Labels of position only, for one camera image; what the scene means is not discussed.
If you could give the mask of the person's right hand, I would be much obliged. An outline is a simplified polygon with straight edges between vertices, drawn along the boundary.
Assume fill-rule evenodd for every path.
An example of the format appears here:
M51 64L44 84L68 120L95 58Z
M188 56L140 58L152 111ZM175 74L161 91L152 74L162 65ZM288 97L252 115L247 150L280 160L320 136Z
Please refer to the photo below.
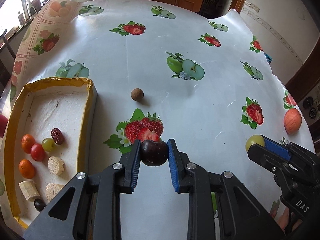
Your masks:
M286 207L283 214L279 217L279 219L277 220L277 224L280 226L280 228L285 231L286 226L289 223L289 215L290 215L290 211L289 209Z

